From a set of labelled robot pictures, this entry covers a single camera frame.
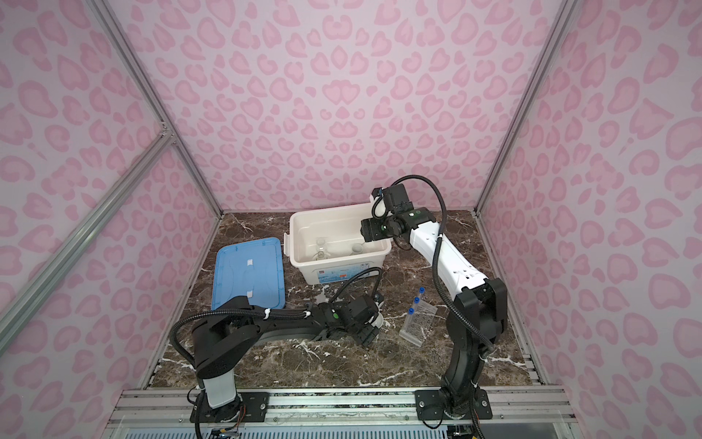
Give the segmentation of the test tube with blue cap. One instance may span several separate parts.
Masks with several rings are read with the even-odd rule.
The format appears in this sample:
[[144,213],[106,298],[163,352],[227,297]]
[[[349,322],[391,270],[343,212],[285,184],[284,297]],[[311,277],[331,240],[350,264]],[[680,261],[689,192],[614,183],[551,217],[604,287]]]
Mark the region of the test tube with blue cap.
[[408,311],[408,315],[405,321],[405,329],[409,329],[413,323],[414,320],[414,314],[415,314],[415,308],[411,307]]

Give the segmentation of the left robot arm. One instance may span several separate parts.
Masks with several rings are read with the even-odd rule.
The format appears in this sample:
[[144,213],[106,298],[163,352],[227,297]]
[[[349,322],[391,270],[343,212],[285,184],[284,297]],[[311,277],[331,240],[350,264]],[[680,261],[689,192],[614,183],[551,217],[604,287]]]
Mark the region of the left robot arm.
[[196,377],[211,409],[236,404],[234,369],[256,345],[300,339],[324,341],[349,337],[369,346],[380,329],[378,304],[367,294],[349,302],[321,303],[304,309],[271,309],[236,296],[205,313],[191,331]]

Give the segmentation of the clear plastic test tube rack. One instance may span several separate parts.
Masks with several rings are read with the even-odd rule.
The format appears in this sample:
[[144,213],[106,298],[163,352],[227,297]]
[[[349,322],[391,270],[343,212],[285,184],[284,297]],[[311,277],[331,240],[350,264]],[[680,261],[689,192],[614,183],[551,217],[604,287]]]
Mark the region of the clear plastic test tube rack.
[[414,314],[414,320],[409,329],[405,329],[404,322],[400,329],[400,337],[413,346],[420,348],[431,332],[437,310],[437,307],[423,300],[422,310],[419,314]]

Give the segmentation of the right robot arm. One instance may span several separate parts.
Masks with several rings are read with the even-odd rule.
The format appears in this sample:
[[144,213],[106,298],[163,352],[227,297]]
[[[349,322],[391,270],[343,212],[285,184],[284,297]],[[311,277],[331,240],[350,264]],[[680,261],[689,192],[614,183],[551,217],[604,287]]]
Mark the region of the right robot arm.
[[471,418],[478,423],[493,417],[479,380],[486,360],[506,331],[508,291],[505,283],[475,268],[446,235],[448,212],[441,215],[411,202],[402,180],[371,193],[371,216],[361,223],[364,240],[403,240],[431,265],[431,279],[449,315],[446,330],[453,342],[451,360],[434,398],[417,396],[420,420],[443,416]]

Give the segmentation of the clear glass flask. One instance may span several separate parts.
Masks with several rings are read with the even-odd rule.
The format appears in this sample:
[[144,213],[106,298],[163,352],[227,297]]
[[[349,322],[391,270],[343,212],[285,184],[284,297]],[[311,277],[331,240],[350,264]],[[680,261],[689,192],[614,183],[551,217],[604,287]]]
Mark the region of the clear glass flask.
[[313,256],[314,261],[323,261],[327,260],[330,257],[330,254],[324,250],[319,250],[316,252]]

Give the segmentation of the blue plastic bin lid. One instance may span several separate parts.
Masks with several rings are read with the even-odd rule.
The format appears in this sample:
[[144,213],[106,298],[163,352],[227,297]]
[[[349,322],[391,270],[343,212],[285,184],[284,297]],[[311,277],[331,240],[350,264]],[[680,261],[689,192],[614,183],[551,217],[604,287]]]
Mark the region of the blue plastic bin lid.
[[211,309],[222,307],[235,296],[245,296],[251,305],[257,307],[285,307],[283,254],[279,239],[247,241],[218,251]]

